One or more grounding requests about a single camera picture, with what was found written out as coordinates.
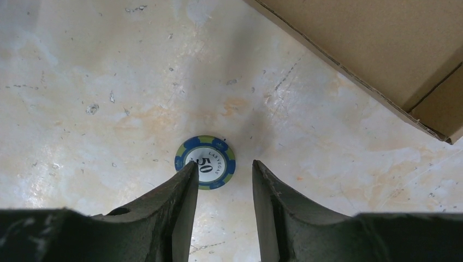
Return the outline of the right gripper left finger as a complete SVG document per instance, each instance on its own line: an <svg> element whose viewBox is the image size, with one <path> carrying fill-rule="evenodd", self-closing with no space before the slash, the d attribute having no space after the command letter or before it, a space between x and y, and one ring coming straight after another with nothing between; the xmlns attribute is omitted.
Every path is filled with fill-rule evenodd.
<svg viewBox="0 0 463 262"><path fill-rule="evenodd" d="M198 166L106 215L62 209L2 209L1 261L187 261Z"/></svg>

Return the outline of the brown cardboard box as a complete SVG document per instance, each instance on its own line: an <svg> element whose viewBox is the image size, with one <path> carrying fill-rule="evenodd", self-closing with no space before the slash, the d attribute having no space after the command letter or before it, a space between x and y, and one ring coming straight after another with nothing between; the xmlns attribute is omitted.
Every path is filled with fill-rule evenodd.
<svg viewBox="0 0 463 262"><path fill-rule="evenodd" d="M405 122L462 138L462 1L249 1Z"/></svg>

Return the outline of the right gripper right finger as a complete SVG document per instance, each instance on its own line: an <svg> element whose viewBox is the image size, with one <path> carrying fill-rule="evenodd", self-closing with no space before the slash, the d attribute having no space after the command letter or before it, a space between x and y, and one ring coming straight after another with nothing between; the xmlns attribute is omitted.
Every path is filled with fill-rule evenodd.
<svg viewBox="0 0 463 262"><path fill-rule="evenodd" d="M461 213L346 216L252 165L262 261L462 261Z"/></svg>

